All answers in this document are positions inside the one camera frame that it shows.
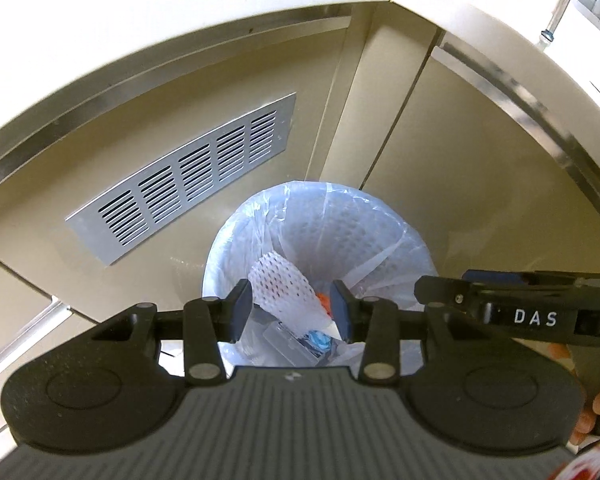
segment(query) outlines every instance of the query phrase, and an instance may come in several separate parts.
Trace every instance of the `plastic trash bag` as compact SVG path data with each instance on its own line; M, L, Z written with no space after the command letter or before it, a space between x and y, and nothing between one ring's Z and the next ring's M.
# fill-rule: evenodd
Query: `plastic trash bag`
M381 296L401 309L422 309L414 284L436 274L420 235L382 201L346 186L294 181L250 197L225 222L206 261L203 296L224 298L272 251L291 261L315 292L328 295L331 282L342 280L357 298ZM221 344L223 357L234 365L289 366L263 337L272 322L275 317L253 309L240 342ZM330 364L354 370L362 348L340 343ZM409 368L418 360L414 354L422 364L417 348L402 343Z

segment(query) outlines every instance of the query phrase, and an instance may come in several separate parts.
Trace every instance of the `kitchen counter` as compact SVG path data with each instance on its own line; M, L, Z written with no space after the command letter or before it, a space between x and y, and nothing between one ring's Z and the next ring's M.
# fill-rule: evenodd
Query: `kitchen counter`
M0 136L70 83L171 38L270 12L368 1L395 2L486 56L600 168L600 31L571 5L555 41L540 43L557 0L0 0Z

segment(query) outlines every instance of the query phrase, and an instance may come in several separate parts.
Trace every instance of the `metal edge strip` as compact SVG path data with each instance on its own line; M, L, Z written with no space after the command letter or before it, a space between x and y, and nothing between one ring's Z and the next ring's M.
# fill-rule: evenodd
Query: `metal edge strip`
M23 342L31 338L38 331L41 324L44 324L45 321L51 319L63 310L69 310L69 306L58 300L58 298L54 298L48 307L20 329L11 342L0 349L0 363L21 346Z
M448 41L434 48L431 57L515 120L567 172L600 215L600 168L542 103L497 65L478 61Z
M0 184L54 142L103 113L193 72L190 56L221 43L309 22L346 28L351 4L286 10L225 23L130 54L70 83L0 129Z

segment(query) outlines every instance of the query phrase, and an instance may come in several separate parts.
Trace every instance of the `ventilation grille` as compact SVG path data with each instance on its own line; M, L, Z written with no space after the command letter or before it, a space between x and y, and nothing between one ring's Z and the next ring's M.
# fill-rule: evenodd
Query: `ventilation grille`
M93 199L66 222L104 264L286 148L296 95L198 137Z

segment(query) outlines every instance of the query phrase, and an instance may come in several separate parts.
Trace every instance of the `white plastic bag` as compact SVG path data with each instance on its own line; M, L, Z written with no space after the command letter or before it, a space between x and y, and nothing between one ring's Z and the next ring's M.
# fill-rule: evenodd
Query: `white plastic bag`
M203 296L224 298L271 251L291 261L316 292L328 295L331 282L342 280L357 298L381 296L402 309L418 307L416 280L436 274L420 235L382 201L346 186L294 181L250 197L225 222L206 261ZM255 322L236 346L263 366L276 359L252 333L262 332ZM224 346L222 353L230 359L230 351Z

